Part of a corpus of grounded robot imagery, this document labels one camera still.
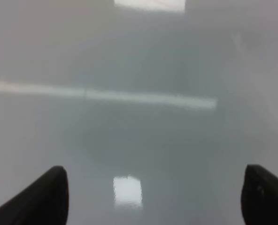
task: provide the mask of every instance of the black plastic part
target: black plastic part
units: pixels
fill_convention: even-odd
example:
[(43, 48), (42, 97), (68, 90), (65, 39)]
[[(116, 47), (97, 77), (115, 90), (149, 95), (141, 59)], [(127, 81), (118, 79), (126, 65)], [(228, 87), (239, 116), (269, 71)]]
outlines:
[(248, 165), (241, 211), (246, 225), (278, 225), (278, 177), (260, 165)]
[(68, 210), (67, 173), (54, 166), (0, 207), (0, 225), (65, 225)]

